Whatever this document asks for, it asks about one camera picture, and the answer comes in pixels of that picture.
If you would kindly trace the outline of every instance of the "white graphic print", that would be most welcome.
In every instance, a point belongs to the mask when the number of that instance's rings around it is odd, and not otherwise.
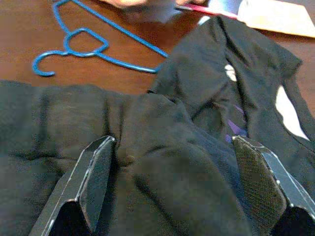
[[[226,75],[231,79],[231,81],[236,82],[236,75],[235,75],[235,70],[233,68],[233,66],[231,66],[230,64],[227,64],[225,66],[225,70],[226,70]]]

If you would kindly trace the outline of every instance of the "brown table surface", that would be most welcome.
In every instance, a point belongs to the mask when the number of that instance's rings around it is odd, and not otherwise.
[[[170,53],[179,40],[194,27],[202,14],[185,12],[176,15],[166,24],[130,23],[125,14],[97,0],[81,0],[100,14],[135,33],[148,42]],[[315,22],[314,0],[286,0],[303,4]],[[239,0],[221,0],[225,9],[234,13]],[[121,68],[99,58],[76,58],[50,56],[42,61],[40,68],[53,70],[53,77],[34,75],[33,59],[48,50],[63,50],[64,32],[58,25],[51,0],[1,0],[0,1],[0,78],[31,83],[34,86],[94,84],[108,90],[140,94],[150,87],[153,74],[140,73]],[[64,22],[70,30],[91,28],[106,38],[110,47],[106,54],[135,64],[155,66],[163,57],[121,34],[78,6],[67,3],[60,8]],[[297,74],[297,82],[313,116],[315,116],[315,39],[263,32],[283,47],[301,58],[304,63]],[[90,51],[101,44],[95,39],[80,34],[72,39],[71,47],[78,51]]]

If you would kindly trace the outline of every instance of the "black fabric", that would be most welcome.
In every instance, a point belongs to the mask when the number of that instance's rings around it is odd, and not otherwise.
[[[118,143],[95,235],[255,234],[230,138],[263,143],[314,197],[314,120],[286,83],[300,63],[242,23],[215,17],[174,49],[149,94],[1,81],[0,235],[27,235],[56,181],[103,135]],[[310,142],[285,130],[275,110],[283,83]]]

